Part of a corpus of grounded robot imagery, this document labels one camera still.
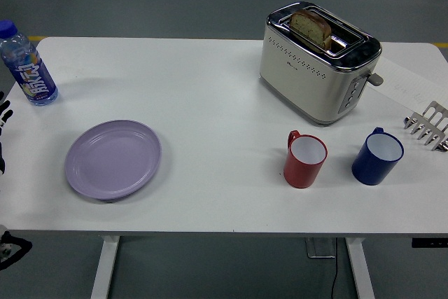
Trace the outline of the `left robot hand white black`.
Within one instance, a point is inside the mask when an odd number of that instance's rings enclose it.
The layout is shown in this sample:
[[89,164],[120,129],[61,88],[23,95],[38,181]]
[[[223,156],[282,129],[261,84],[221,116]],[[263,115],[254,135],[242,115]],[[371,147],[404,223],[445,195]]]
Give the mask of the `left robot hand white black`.
[[[1,132],[3,132],[3,128],[7,123],[8,119],[13,115],[13,110],[10,107],[11,103],[7,99],[1,103]],[[0,165],[1,165],[0,166],[1,175],[3,175],[6,169],[6,163],[3,158],[3,150],[1,150],[0,153]]]

